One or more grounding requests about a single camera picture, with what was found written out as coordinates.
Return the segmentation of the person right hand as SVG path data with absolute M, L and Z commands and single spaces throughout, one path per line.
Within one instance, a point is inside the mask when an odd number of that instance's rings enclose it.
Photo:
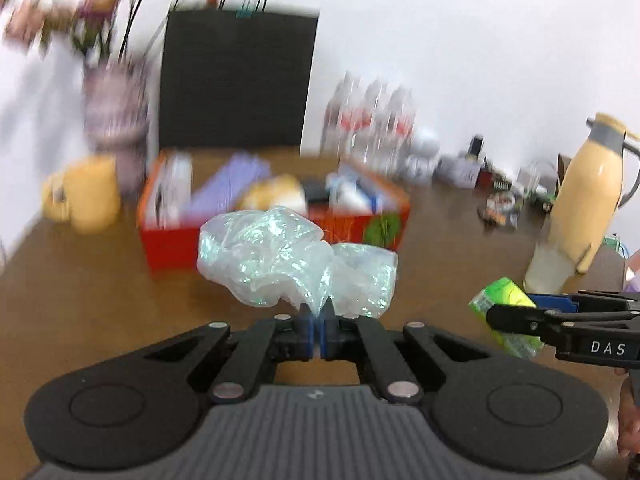
M 620 408 L 618 409 L 618 452 L 623 456 L 638 454 L 640 446 L 640 414 L 639 407 L 634 400 L 634 389 L 628 370 L 616 368 L 617 376 L 625 376 L 620 385 Z

